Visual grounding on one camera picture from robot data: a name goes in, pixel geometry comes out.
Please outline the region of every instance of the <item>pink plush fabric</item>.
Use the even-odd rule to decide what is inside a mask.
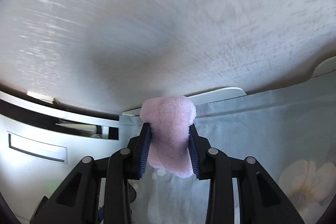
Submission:
[[[189,126],[194,123],[196,108],[185,96],[156,97],[146,100],[140,118],[151,124],[152,140],[148,162],[181,177],[193,175],[189,156]]]

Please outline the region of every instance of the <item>white flower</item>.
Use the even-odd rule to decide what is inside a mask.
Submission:
[[[287,167],[279,186],[299,212],[305,224],[315,224],[324,209],[319,204],[333,189],[336,167],[328,162],[316,171],[313,161],[298,160]]]

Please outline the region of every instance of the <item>pink fluffy towel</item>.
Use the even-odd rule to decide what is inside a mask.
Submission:
[[[146,100],[140,118],[151,124],[152,140],[148,163],[166,169],[180,178],[193,175],[189,156],[189,126],[194,123],[196,108],[184,96],[156,97]]]

